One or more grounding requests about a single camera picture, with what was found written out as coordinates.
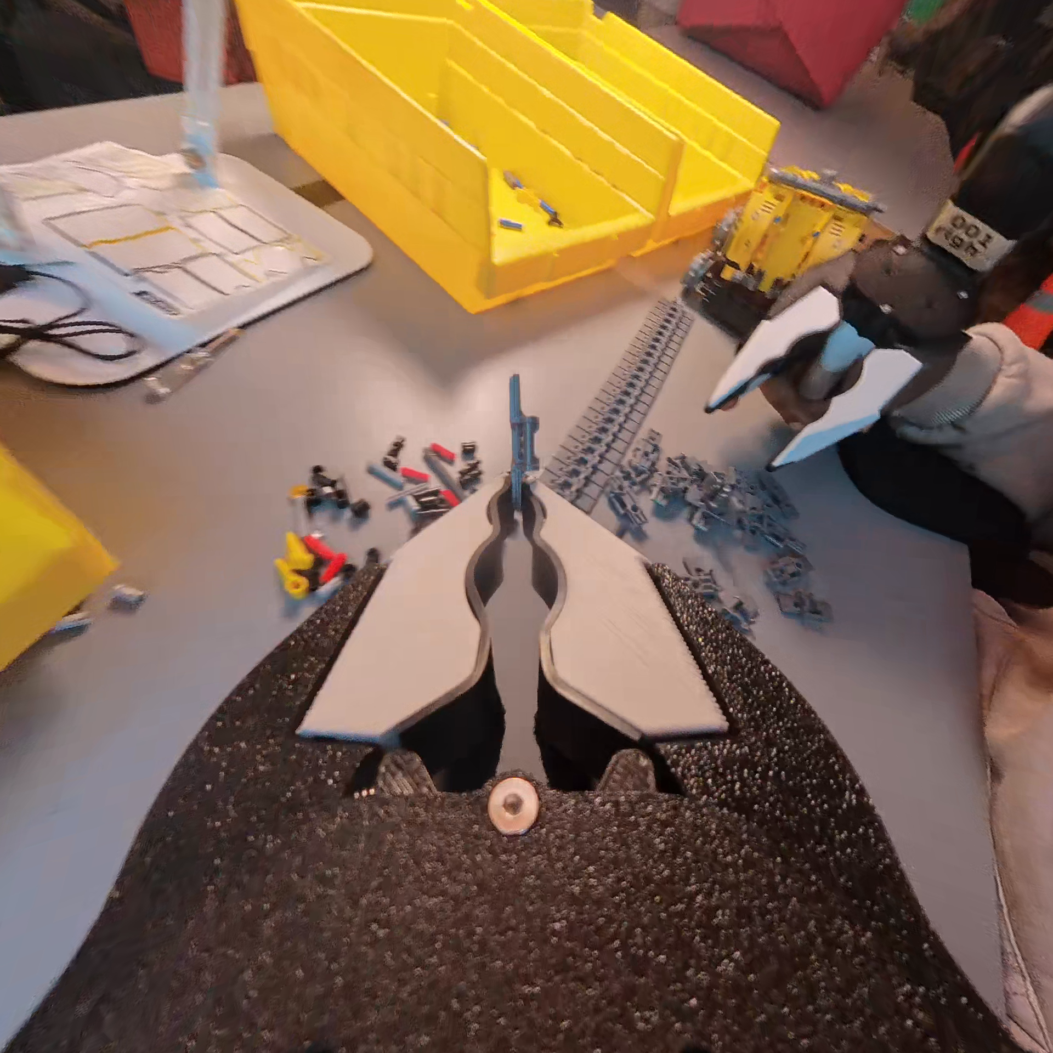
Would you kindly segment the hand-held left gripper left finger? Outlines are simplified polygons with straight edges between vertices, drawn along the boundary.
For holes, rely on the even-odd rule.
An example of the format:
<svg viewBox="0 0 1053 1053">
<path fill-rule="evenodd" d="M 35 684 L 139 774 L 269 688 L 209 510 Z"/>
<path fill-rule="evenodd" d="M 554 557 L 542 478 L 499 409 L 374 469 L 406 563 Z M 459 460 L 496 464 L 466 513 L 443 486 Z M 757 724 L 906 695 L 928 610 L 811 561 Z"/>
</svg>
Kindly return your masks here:
<svg viewBox="0 0 1053 1053">
<path fill-rule="evenodd" d="M 509 478 L 498 477 L 396 552 L 309 704 L 300 738 L 396 741 L 480 681 L 509 514 Z"/>
</svg>

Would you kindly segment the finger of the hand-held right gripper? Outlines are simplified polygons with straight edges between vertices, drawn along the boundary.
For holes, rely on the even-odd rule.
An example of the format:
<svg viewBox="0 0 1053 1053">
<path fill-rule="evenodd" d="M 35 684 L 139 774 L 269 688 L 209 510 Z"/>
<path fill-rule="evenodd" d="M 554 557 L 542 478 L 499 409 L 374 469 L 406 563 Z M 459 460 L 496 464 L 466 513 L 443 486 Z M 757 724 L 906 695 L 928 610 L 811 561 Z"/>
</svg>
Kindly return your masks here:
<svg viewBox="0 0 1053 1053">
<path fill-rule="evenodd" d="M 809 367 L 801 394 L 824 403 L 824 412 L 801 429 L 768 464 L 774 472 L 795 465 L 871 428 L 885 408 L 921 371 L 922 363 L 903 349 L 873 349 L 848 370 L 834 373 L 822 361 Z"/>
<path fill-rule="evenodd" d="M 713 388 L 706 414 L 740 401 L 787 369 L 815 358 L 842 321 L 839 296 L 818 286 L 759 323 Z"/>
</svg>

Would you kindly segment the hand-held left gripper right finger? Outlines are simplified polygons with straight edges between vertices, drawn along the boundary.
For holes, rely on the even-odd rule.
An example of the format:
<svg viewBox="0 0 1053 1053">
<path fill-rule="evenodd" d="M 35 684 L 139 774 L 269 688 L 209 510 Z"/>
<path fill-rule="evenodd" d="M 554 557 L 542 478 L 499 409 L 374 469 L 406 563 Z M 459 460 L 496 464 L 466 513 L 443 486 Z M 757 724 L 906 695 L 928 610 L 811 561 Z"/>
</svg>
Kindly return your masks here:
<svg viewBox="0 0 1053 1053">
<path fill-rule="evenodd" d="M 547 484 L 532 485 L 531 508 L 547 682 L 627 738 L 726 734 L 729 720 L 643 555 Z"/>
</svg>

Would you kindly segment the yellow toy robot vehicle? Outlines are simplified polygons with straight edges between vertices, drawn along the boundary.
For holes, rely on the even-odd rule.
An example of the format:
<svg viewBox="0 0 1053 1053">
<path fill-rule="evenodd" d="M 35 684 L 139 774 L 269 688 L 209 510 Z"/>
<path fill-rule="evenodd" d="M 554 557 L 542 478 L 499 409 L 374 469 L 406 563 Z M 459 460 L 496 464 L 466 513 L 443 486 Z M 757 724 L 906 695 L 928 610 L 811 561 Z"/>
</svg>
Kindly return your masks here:
<svg viewBox="0 0 1053 1053">
<path fill-rule="evenodd" d="M 739 341 L 806 271 L 855 252 L 885 204 L 827 168 L 769 167 L 681 279 L 681 299 Z"/>
</svg>

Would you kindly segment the pile of small building pieces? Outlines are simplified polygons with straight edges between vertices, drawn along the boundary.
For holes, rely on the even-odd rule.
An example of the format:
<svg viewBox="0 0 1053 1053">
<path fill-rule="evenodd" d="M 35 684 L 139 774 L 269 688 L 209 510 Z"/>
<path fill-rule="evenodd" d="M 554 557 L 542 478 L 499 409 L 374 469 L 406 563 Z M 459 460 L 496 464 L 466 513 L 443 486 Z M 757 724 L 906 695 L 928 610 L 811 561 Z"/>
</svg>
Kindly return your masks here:
<svg viewBox="0 0 1053 1053">
<path fill-rule="evenodd" d="M 345 540 L 330 537 L 331 530 L 362 532 L 381 512 L 391 511 L 402 512 L 417 533 L 459 506 L 483 480 L 477 449 L 473 441 L 457 449 L 432 442 L 414 463 L 408 457 L 406 438 L 395 436 L 382 456 L 365 465 L 367 480 L 383 491 L 374 501 L 362 486 L 351 486 L 346 475 L 324 465 L 310 466 L 305 481 L 289 489 L 292 524 L 284 534 L 283 551 L 273 562 L 284 596 L 293 601 L 326 597 L 363 564 L 380 562 L 377 547 L 367 547 L 362 560 L 357 560 Z"/>
</svg>

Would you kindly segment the pile of grey track links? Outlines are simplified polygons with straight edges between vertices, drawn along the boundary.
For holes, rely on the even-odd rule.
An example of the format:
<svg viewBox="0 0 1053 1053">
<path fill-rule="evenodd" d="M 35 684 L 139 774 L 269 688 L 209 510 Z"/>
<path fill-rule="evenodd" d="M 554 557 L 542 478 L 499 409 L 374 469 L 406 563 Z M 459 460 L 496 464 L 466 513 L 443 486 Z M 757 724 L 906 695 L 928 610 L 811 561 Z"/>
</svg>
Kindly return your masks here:
<svg viewBox="0 0 1053 1053">
<path fill-rule="evenodd" d="M 680 580 L 739 633 L 753 633 L 759 608 L 724 585 L 706 557 L 724 544 L 759 557 L 761 583 L 784 619 L 799 625 L 832 621 L 832 605 L 815 593 L 813 563 L 793 529 L 797 508 L 756 469 L 667 454 L 661 432 L 648 428 L 613 470 L 604 497 L 621 532 L 642 534 L 656 521 L 689 528 L 695 548 L 681 558 Z"/>
</svg>

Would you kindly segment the grey toy track belt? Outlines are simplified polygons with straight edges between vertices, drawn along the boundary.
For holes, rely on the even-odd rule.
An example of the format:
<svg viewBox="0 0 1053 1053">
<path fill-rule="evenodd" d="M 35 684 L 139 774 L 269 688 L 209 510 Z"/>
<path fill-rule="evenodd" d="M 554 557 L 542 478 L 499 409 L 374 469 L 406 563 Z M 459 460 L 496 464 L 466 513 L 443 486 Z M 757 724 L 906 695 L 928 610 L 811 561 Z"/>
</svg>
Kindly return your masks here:
<svg viewBox="0 0 1053 1053">
<path fill-rule="evenodd" d="M 559 448 L 542 481 L 592 514 L 620 474 L 686 343 L 694 314 L 681 299 L 660 299 Z"/>
</svg>

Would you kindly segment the double grey track link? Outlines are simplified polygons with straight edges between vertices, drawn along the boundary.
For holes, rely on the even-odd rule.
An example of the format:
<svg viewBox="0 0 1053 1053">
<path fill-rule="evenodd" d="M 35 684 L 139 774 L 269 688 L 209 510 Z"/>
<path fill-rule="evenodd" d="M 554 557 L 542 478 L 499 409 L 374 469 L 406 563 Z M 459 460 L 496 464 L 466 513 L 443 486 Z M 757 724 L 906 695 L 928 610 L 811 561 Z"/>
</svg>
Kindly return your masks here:
<svg viewBox="0 0 1053 1053">
<path fill-rule="evenodd" d="M 523 412 L 521 402 L 520 375 L 513 374 L 508 381 L 508 420 L 511 431 L 511 465 L 509 466 L 509 491 L 512 506 L 521 512 L 523 488 L 528 477 L 538 472 L 539 460 L 535 450 L 535 439 L 539 418 Z"/>
</svg>

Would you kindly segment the yellow plastic storage bin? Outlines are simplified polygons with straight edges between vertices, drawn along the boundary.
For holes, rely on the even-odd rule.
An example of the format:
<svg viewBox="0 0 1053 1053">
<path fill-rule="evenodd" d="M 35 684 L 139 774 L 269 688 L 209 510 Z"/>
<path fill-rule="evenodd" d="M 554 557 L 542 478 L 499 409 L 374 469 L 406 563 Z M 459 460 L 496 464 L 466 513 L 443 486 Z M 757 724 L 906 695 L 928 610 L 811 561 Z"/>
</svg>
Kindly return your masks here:
<svg viewBox="0 0 1053 1053">
<path fill-rule="evenodd" d="M 577 61 L 679 142 L 654 244 L 703 234 L 744 203 L 779 122 L 612 13 L 589 13 Z"/>
<path fill-rule="evenodd" d="M 117 568 L 88 526 L 2 448 L 1 667 L 46 636 Z"/>
<path fill-rule="evenodd" d="M 651 244 L 678 140 L 492 3 L 236 7 L 279 136 L 469 312 Z"/>
</svg>

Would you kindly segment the person's right forearm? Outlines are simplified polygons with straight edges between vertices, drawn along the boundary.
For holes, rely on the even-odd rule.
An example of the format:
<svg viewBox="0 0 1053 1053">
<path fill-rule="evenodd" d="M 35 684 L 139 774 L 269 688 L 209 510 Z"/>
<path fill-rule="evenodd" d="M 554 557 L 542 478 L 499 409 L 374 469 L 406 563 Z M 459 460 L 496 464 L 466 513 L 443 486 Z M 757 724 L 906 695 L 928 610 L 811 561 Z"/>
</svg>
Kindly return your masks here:
<svg viewBox="0 0 1053 1053">
<path fill-rule="evenodd" d="M 891 428 L 1041 519 L 1052 503 L 1051 359 L 1000 323 L 969 335 L 941 381 L 890 414 Z"/>
</svg>

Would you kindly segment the person's right hand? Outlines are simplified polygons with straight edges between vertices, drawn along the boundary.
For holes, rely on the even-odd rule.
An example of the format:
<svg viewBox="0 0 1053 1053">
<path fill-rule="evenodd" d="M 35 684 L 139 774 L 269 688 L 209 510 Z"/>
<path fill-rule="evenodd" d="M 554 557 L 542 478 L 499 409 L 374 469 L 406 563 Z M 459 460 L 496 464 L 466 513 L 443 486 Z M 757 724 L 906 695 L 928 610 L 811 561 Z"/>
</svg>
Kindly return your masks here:
<svg viewBox="0 0 1053 1053">
<path fill-rule="evenodd" d="M 786 367 L 759 388 L 766 402 L 778 414 L 788 428 L 800 431 L 824 415 L 830 398 L 809 398 L 816 388 L 809 380 L 813 362 L 797 362 Z"/>
</svg>

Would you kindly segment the cluster of blue grey pieces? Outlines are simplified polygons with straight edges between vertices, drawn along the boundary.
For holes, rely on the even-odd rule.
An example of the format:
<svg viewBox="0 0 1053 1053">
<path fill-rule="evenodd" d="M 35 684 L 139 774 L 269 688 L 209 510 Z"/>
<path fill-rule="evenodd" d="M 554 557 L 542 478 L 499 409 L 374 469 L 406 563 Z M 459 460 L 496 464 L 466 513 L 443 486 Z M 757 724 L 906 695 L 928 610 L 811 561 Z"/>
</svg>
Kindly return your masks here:
<svg viewBox="0 0 1053 1053">
<path fill-rule="evenodd" d="M 502 172 L 503 181 L 516 200 L 523 206 L 529 206 L 547 216 L 547 225 L 552 229 L 563 229 L 564 224 L 559 211 L 549 204 L 537 191 L 529 188 L 517 175 L 506 168 Z"/>
</svg>

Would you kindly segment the person's beige hoodie torso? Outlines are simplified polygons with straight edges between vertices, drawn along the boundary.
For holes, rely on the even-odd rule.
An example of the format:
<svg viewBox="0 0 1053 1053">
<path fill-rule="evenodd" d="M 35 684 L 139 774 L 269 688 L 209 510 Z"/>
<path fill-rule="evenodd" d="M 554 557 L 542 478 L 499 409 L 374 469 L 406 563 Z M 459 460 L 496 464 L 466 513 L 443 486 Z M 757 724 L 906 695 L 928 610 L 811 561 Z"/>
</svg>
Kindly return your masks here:
<svg viewBox="0 0 1053 1053">
<path fill-rule="evenodd" d="M 973 625 L 989 776 L 1004 1020 L 1027 1051 L 1052 1049 L 1051 609 L 975 590 Z"/>
</svg>

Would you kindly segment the clipboard with diagram sheet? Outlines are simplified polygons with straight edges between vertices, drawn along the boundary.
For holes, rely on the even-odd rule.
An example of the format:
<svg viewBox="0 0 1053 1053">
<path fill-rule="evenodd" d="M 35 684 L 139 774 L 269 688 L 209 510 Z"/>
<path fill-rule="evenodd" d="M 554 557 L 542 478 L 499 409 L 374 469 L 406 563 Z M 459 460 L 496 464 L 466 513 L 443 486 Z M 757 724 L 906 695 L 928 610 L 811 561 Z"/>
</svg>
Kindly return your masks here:
<svg viewBox="0 0 1053 1053">
<path fill-rule="evenodd" d="M 63 388 L 148 375 L 367 269 L 367 241 L 220 155 L 114 142 L 2 166 L 2 361 Z"/>
</svg>

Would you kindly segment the small clear-handled screwdriver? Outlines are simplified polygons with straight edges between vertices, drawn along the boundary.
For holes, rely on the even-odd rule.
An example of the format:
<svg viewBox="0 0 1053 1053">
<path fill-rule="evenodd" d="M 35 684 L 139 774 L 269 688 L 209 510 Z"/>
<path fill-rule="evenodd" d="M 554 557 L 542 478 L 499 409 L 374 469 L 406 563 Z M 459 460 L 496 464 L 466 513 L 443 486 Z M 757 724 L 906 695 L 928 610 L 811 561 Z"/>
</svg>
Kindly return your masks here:
<svg viewBox="0 0 1053 1053">
<path fill-rule="evenodd" d="M 232 327 L 212 340 L 166 362 L 163 367 L 143 378 L 144 399 L 150 404 L 158 404 L 171 398 L 179 389 L 185 388 L 191 379 L 211 367 L 241 336 L 242 327 Z"/>
</svg>

